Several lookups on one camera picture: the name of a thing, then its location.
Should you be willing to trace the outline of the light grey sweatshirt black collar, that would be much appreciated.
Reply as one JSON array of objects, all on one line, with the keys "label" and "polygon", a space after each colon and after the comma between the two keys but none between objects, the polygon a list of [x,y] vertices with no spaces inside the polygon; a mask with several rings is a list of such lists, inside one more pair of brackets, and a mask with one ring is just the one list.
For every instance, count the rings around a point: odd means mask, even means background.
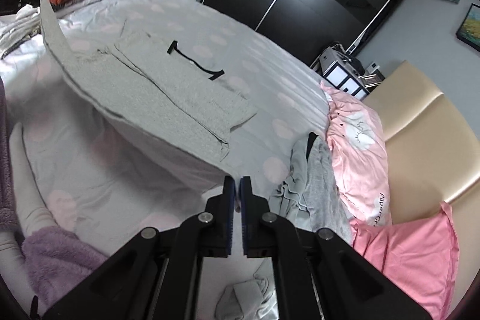
[{"label": "light grey sweatshirt black collar", "polygon": [[48,0],[40,0],[40,21],[67,84],[123,138],[187,188],[204,193],[222,184],[231,132],[256,107],[148,32],[125,32],[82,54],[71,49]]}]

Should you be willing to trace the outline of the stack of white folded clothes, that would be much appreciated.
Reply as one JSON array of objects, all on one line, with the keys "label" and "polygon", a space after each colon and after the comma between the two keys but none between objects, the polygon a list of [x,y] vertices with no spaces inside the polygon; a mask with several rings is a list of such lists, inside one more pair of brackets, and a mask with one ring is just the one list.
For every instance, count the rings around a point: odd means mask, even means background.
[{"label": "stack of white folded clothes", "polygon": [[[103,0],[72,0],[61,5],[52,4],[57,19]],[[26,5],[9,22],[1,22],[1,58],[19,48],[24,42],[41,32],[40,7]]]}]

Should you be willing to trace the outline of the grey jacket with black trim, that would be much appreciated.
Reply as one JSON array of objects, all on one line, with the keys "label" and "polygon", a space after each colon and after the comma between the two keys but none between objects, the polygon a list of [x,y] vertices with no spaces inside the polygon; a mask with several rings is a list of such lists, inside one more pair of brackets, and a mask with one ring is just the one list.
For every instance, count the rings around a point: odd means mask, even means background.
[{"label": "grey jacket with black trim", "polygon": [[295,142],[289,171],[268,199],[270,210],[295,227],[310,232],[329,228],[352,243],[352,229],[338,194],[331,152],[318,134],[311,132]]}]

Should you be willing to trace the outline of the small grey cloth on floor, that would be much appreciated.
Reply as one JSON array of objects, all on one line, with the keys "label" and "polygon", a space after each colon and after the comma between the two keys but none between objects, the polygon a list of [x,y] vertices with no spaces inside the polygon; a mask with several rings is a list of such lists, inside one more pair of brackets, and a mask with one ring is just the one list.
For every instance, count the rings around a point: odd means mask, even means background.
[{"label": "small grey cloth on floor", "polygon": [[279,319],[273,276],[256,275],[224,289],[215,319]]}]

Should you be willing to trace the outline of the grey pink-dotted bed sheet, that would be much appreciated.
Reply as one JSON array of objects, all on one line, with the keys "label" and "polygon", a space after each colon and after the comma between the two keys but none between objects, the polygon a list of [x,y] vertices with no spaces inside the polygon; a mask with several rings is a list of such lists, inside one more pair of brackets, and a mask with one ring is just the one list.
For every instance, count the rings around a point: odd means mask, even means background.
[{"label": "grey pink-dotted bed sheet", "polygon": [[101,0],[1,57],[1,108],[18,225],[1,278],[22,313],[34,291],[24,241],[53,227],[109,257],[144,227],[200,212],[226,175],[269,196],[296,140],[326,133],[320,77],[246,25],[193,0]]}]

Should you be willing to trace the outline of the light pink cloud pillow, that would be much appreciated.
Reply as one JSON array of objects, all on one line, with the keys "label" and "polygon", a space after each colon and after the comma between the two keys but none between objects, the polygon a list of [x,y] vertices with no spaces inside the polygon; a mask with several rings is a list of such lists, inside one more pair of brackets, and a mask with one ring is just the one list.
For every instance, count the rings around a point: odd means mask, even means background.
[{"label": "light pink cloud pillow", "polygon": [[363,223],[392,224],[386,144],[377,112],[325,83],[320,87],[329,104],[325,137],[341,200]]}]

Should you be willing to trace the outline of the dark pink embroidered pillow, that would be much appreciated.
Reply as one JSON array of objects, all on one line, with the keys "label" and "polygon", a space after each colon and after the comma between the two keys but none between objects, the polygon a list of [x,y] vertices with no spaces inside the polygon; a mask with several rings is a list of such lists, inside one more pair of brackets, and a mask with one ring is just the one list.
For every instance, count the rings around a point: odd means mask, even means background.
[{"label": "dark pink embroidered pillow", "polygon": [[460,247],[452,207],[407,223],[373,227],[353,220],[352,247],[429,312],[445,319],[452,303]]}]

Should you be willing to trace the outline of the purple fleece robe sleeve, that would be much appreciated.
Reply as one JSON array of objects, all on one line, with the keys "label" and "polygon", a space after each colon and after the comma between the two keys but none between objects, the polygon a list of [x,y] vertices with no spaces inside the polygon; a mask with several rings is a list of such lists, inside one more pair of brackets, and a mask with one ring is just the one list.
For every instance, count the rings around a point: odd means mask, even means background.
[{"label": "purple fleece robe sleeve", "polygon": [[35,297],[48,309],[99,268],[105,255],[57,223],[24,237],[15,211],[13,173],[7,123],[7,99],[1,88],[1,233],[12,231],[24,258],[24,269],[32,292],[12,294],[27,310]]}]

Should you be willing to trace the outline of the white black bedside cabinet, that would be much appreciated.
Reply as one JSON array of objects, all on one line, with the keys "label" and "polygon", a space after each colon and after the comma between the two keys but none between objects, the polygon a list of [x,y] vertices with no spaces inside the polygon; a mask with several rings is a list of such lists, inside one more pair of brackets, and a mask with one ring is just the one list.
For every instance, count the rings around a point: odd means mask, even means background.
[{"label": "white black bedside cabinet", "polygon": [[369,93],[380,85],[385,76],[377,69],[365,71],[361,75],[354,67],[352,60],[331,47],[319,56],[321,75],[335,88],[348,93],[362,101]]}]

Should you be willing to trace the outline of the white trouser leg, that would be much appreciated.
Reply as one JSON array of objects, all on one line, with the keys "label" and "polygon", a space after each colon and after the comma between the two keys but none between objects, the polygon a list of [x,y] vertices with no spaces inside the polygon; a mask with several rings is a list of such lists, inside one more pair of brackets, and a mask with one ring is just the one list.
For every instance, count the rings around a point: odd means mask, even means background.
[{"label": "white trouser leg", "polygon": [[[25,152],[22,124],[13,127],[9,146],[16,216],[24,237],[29,237],[42,228],[54,227],[56,222],[43,202],[33,177]],[[1,233],[1,277],[14,293],[30,294],[32,289],[19,248],[12,231]]]}]

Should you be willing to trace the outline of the cream padded headboard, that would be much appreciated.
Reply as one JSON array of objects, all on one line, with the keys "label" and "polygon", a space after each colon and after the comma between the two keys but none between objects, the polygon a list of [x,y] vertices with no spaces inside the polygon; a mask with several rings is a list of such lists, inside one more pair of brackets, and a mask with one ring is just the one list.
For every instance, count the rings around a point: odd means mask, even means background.
[{"label": "cream padded headboard", "polygon": [[382,121],[394,223],[452,207],[460,246],[448,317],[479,317],[479,139],[422,71],[402,62],[364,100]]}]

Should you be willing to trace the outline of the framed wall picture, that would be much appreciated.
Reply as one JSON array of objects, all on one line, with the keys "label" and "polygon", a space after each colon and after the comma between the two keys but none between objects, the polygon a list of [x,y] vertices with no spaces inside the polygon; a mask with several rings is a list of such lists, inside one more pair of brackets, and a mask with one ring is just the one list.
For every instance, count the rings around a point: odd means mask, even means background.
[{"label": "framed wall picture", "polygon": [[480,7],[471,4],[464,20],[456,31],[456,38],[480,51]]}]

